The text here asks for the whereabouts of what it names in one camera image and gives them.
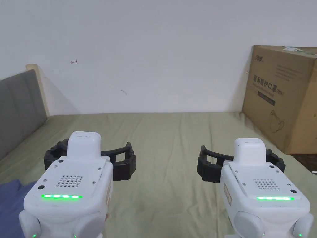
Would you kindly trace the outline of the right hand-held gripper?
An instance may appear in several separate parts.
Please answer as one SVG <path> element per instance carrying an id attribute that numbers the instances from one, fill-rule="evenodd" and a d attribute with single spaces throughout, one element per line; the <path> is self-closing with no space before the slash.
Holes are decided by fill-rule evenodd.
<path id="1" fill-rule="evenodd" d="M 310 202 L 284 174 L 282 158 L 259 138 L 238 138 L 234 156 L 202 145 L 197 173 L 220 183 L 221 196 L 235 234 L 226 238 L 307 238 Z M 207 157 L 216 159 L 212 164 Z"/>

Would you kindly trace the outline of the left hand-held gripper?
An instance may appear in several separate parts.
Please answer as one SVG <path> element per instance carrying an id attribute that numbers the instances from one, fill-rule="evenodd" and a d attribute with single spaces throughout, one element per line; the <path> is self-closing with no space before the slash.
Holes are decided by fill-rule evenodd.
<path id="1" fill-rule="evenodd" d="M 124 154 L 124 160 L 116 156 Z M 102 238 L 113 181 L 136 170 L 130 142 L 101 151 L 96 132 L 73 132 L 44 155 L 44 174 L 24 198 L 19 221 L 26 238 Z"/>

